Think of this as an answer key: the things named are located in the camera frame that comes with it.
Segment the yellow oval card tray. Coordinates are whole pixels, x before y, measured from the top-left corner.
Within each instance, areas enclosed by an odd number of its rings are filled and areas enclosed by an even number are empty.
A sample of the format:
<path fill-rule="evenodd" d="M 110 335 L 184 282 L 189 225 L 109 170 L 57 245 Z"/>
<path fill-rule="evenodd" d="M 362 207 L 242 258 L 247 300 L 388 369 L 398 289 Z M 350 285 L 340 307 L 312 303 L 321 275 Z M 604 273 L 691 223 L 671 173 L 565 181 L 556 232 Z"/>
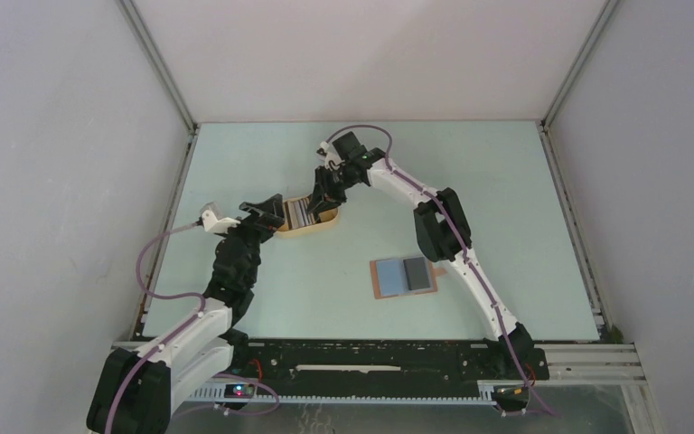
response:
<path fill-rule="evenodd" d="M 309 197 L 308 196 L 301 196 L 301 197 L 296 197 L 296 198 L 290 198 L 290 199 L 285 199 L 283 202 L 284 205 L 284 213 L 286 217 L 286 223 L 279 228 L 279 230 L 276 232 L 276 236 L 281 239 L 290 239 L 294 237 L 299 237 L 299 236 L 304 236 L 308 234 L 312 234 L 318 231 L 324 231 L 332 228 L 333 226 L 336 225 L 336 223 L 339 221 L 339 210 L 338 209 L 332 209 L 330 211 L 322 212 L 318 216 L 313 216 L 311 215 L 313 222 L 309 225 L 306 226 L 302 229 L 290 231 L 288 227 L 288 215 L 287 215 L 287 210 L 286 210 L 286 202 L 289 200 L 294 200 L 294 199 L 299 199 L 299 198 L 305 198 L 307 200 L 307 204 L 309 202 Z"/>

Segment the brown leather card holder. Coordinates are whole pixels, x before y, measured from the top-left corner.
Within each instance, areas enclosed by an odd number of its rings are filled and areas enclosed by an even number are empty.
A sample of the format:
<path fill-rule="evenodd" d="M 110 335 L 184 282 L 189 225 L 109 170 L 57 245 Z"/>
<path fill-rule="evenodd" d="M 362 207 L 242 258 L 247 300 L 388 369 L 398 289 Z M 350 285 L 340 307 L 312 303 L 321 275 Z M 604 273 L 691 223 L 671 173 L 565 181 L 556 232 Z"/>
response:
<path fill-rule="evenodd" d="M 378 259 L 370 262 L 370 275 L 373 295 L 375 299 L 388 299 L 425 295 L 438 291 L 437 280 L 447 273 L 445 268 L 437 268 L 428 261 L 432 288 L 426 291 L 408 292 L 402 260 L 407 258 Z"/>

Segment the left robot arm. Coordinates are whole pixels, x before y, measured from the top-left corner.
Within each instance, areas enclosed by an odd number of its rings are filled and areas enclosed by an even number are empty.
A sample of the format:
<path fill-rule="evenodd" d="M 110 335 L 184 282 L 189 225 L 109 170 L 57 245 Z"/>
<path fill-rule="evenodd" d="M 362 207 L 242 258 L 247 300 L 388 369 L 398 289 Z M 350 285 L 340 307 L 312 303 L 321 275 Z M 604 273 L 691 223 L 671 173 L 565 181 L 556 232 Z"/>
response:
<path fill-rule="evenodd" d="M 281 194 L 261 203 L 244 202 L 242 219 L 223 215 L 216 203 L 201 208 L 195 222 L 166 231 L 203 229 L 220 236 L 212 273 L 181 323 L 134 350 L 117 348 L 107 357 L 89 406 L 87 428 L 95 433 L 163 433 L 174 411 L 218 373 L 243 374 L 249 365 L 248 338 L 234 326 L 246 314 L 261 264 L 260 247 L 285 223 Z"/>

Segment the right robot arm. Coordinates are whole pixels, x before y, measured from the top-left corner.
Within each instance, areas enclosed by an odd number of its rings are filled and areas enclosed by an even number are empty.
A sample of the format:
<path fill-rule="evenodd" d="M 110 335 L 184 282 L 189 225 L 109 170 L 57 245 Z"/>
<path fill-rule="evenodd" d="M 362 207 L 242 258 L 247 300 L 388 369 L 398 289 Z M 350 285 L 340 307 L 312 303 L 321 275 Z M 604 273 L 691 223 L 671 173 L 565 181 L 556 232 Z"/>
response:
<path fill-rule="evenodd" d="M 365 184 L 413 209 L 417 245 L 429 261 L 453 272 L 483 312 L 492 371 L 502 378 L 520 372 L 535 348 L 526 326 L 507 308 L 478 260 L 472 231 L 456 191 L 436 189 L 401 169 L 389 150 L 369 150 L 353 133 L 354 126 L 333 133 L 317 149 L 322 163 L 314 172 L 309 213 L 339 208 L 346 192 Z"/>

